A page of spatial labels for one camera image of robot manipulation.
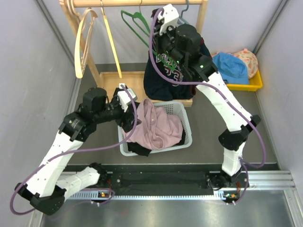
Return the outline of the green plastic hanger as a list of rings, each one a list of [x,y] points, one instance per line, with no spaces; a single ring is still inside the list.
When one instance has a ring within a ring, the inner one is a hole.
[[[121,18],[124,21],[124,23],[131,29],[131,31],[144,43],[144,45],[149,48],[149,45],[147,44],[146,40],[140,36],[140,34],[126,21],[125,16],[128,16],[129,18],[132,19],[133,23],[141,30],[141,32],[143,34],[145,34],[147,37],[149,37],[150,35],[150,27],[146,21],[146,19],[144,18],[144,16],[142,15],[141,11],[139,12],[135,12],[133,14],[125,11],[125,10],[121,10]],[[155,57],[158,57],[160,59],[160,61],[167,66],[169,69],[171,70],[175,70],[176,69],[176,65],[173,63],[171,66],[165,62],[164,57],[161,57],[160,54],[156,53],[155,50],[152,49],[152,53]]]

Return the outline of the blue plastic hanger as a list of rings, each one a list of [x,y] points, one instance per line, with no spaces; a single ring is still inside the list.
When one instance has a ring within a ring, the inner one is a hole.
[[[177,20],[177,24],[178,25],[182,25],[182,24],[189,24],[185,19],[184,19],[184,13],[187,12],[189,9],[189,0],[186,0],[186,8],[183,9],[179,15],[179,18]]]

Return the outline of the black tank top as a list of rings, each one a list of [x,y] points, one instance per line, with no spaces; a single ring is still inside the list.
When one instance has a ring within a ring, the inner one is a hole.
[[[179,141],[179,143],[175,144],[174,146],[184,145],[185,138],[186,138],[186,132],[185,132],[185,130],[183,130],[181,140]],[[138,144],[136,142],[128,142],[127,143],[127,148],[128,148],[129,152],[135,153],[135,154],[137,154],[139,156],[146,156],[146,157],[148,157],[149,154],[151,153],[150,149],[145,148],[145,147],[141,146],[140,144]]]

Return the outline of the pink tank top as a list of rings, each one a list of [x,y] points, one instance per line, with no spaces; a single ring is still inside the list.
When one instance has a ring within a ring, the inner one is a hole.
[[[183,127],[177,116],[168,115],[163,107],[155,107],[150,99],[139,103],[136,110],[138,124],[127,142],[136,142],[150,150],[179,143]]]

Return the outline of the navy maroon-trimmed jersey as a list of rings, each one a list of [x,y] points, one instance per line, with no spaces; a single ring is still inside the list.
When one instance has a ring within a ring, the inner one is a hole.
[[[156,12],[154,9],[151,15],[155,23],[154,33],[160,31]],[[170,45],[166,49],[170,57],[160,56],[170,66],[174,63],[176,69],[169,69],[154,55],[148,58],[143,78],[144,91],[153,100],[191,99],[196,94],[196,83],[208,82],[209,76],[216,71],[211,63],[212,57],[194,26],[182,24],[168,28],[167,32],[170,34]]]

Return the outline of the yellow metal-hook hanger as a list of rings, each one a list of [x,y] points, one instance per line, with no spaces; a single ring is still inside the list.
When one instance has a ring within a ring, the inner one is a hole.
[[[110,46],[111,46],[111,49],[112,49],[113,57],[114,57],[114,60],[115,60],[117,72],[118,72],[119,78],[122,78],[123,77],[122,76],[122,71],[121,71],[119,60],[118,60],[118,55],[117,55],[117,52],[116,52],[116,47],[115,47],[115,43],[114,43],[114,40],[113,40],[113,37],[112,37],[109,22],[108,22],[107,16],[106,16],[105,11],[104,11],[103,0],[100,0],[100,4],[101,4],[102,16],[103,16],[103,20],[104,20],[104,23],[105,23],[105,28],[106,28],[106,31],[107,31],[107,36],[109,38]]]

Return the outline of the beige wooden hanger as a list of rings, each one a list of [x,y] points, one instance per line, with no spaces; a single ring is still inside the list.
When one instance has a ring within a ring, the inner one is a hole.
[[[87,33],[87,38],[85,41],[85,47],[83,52],[82,57],[80,58],[81,62],[80,62],[80,66],[81,66],[81,72],[82,74],[85,71],[86,65],[87,65],[87,61],[88,61],[88,54],[89,54],[89,50],[90,50],[90,45],[91,45],[91,39],[92,39],[92,30],[93,30],[93,24],[95,21],[95,18],[97,18],[97,14],[96,12],[92,9],[92,8],[87,8],[83,15],[82,15],[82,19],[81,19],[81,31],[80,33],[82,34],[82,32],[85,30],[85,25],[86,25],[86,19],[87,19],[87,15],[90,13],[91,16],[91,21],[89,23],[89,29],[88,29],[88,33]]]

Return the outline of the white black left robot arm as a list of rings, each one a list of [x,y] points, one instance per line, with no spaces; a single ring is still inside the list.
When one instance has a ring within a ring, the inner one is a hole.
[[[112,99],[108,98],[105,89],[90,88],[78,109],[65,116],[40,166],[16,185],[13,195],[20,195],[34,209],[51,216],[81,190],[94,185],[105,186],[107,174],[98,163],[65,179],[60,176],[74,153],[93,151],[81,149],[81,146],[96,131],[98,124],[115,121],[124,131],[133,133],[138,124],[136,100],[137,95],[126,84],[115,89]]]

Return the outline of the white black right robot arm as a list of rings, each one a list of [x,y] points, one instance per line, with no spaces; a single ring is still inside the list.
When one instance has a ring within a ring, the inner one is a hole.
[[[232,187],[238,182],[238,175],[246,165],[242,151],[248,135],[260,123],[260,117],[242,108],[227,88],[210,53],[201,48],[204,41],[192,25],[168,26],[165,32],[161,28],[162,25],[153,21],[149,36],[150,62],[158,75],[168,83],[197,88],[223,118],[227,129],[218,139],[224,148],[224,158],[216,182],[218,189]],[[176,81],[162,73],[155,61],[156,55],[162,54],[178,65],[184,80]]]

